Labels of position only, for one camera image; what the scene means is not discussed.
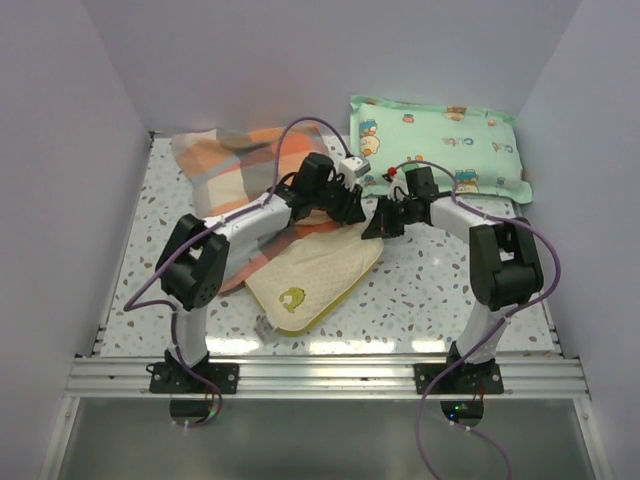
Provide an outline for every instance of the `glass panel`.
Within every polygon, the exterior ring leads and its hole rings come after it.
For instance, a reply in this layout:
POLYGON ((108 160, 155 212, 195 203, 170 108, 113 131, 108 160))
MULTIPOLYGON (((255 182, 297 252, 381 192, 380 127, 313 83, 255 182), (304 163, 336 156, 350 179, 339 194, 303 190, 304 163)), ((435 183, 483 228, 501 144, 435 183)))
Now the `glass panel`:
MULTIPOLYGON (((166 400, 83 400, 60 478, 431 478, 414 440, 416 402, 225 401, 219 419, 185 433, 166 400)), ((427 448, 444 478, 505 478, 491 445, 449 427, 439 402, 425 410, 427 448)), ((478 428, 506 448, 518 480, 594 478, 569 400, 489 400, 478 428)))

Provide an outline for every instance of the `plaid cloth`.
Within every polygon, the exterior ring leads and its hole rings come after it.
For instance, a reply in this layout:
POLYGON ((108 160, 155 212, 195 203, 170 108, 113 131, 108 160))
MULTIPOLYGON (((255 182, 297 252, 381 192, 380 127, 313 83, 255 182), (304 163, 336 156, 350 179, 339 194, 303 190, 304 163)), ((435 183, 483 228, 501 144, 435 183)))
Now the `plaid cloth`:
MULTIPOLYGON (((204 218, 225 214, 267 191, 273 180, 276 143, 281 133, 281 128, 249 133, 216 129, 175 135, 173 155, 193 184, 196 215, 204 218)), ((317 128, 303 125, 292 129, 282 145, 279 176, 298 171, 311 151, 327 154, 317 128)), ((220 293, 240 285, 292 242, 337 226, 324 213, 314 212, 295 226, 235 250, 227 260, 220 293)))

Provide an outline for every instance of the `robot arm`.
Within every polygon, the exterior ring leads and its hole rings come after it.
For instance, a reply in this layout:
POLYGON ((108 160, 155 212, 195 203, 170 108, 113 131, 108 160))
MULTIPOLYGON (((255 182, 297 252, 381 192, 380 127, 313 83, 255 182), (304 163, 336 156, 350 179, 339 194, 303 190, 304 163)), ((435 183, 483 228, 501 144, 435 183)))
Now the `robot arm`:
MULTIPOLYGON (((429 167, 406 172, 408 193, 381 198, 363 238, 395 237, 406 224, 422 222, 446 230, 469 245, 471 289, 476 297, 466 327, 449 352, 460 358, 478 344, 513 305, 522 305, 542 289, 544 279, 533 236, 510 223, 496 223, 441 194, 429 167)), ((506 323, 465 362, 490 371, 506 323)))
MULTIPOLYGON (((273 194, 264 193, 225 215, 204 220, 185 215, 178 221, 156 270, 189 239, 219 225, 193 245, 194 251, 180 255, 160 277, 162 290, 179 304, 176 338, 187 366, 194 367, 208 357, 206 306, 220 290, 229 258, 258 238, 307 217, 312 210, 322 210, 341 224, 364 222, 358 179, 369 169, 369 163, 358 157, 346 158, 336 168, 330 158, 311 153, 292 175, 290 185, 281 181, 273 194)), ((165 357, 179 372, 173 344, 165 357)))

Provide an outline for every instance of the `black mounting plate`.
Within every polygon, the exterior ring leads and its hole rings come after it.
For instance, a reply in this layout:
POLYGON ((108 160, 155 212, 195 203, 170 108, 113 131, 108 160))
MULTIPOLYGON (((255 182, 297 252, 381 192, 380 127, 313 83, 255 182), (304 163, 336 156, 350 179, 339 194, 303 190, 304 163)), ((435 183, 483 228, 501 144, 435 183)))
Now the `black mounting plate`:
MULTIPOLYGON (((200 363, 197 366, 198 375, 211 380, 225 395, 233 395, 238 389, 240 366, 237 363, 200 363)), ((186 372, 184 377, 176 375, 176 370, 165 362, 157 362, 147 366, 151 373, 149 392, 151 393, 205 393, 204 383, 193 381, 186 372)))
MULTIPOLYGON (((449 365, 446 363, 416 363, 413 365, 416 392, 422 395, 431 380, 438 376, 449 365)), ((430 392, 434 395, 474 395, 484 384, 485 395, 500 395, 504 393, 502 374, 497 363, 484 371, 460 373, 457 368, 436 384, 430 392)))

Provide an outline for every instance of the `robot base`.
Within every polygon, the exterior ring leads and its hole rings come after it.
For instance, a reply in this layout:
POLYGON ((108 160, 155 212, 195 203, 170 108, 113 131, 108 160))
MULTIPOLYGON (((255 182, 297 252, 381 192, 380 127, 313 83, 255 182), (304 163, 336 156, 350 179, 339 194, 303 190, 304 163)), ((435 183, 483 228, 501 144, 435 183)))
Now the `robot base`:
MULTIPOLYGON (((416 392, 422 395, 429 383, 459 358, 458 348, 453 342, 447 355, 447 363, 416 363, 413 366, 416 392)), ((435 395, 502 394, 504 385, 500 367, 495 360, 481 364, 463 363, 439 381, 430 393, 435 395)))
MULTIPOLYGON (((151 374, 149 392, 164 394, 211 393, 204 383, 194 379, 166 350, 164 362, 147 365, 151 374)), ((211 380, 223 394, 234 394, 238 388, 240 366, 237 363, 209 363, 207 355, 192 370, 211 380)))

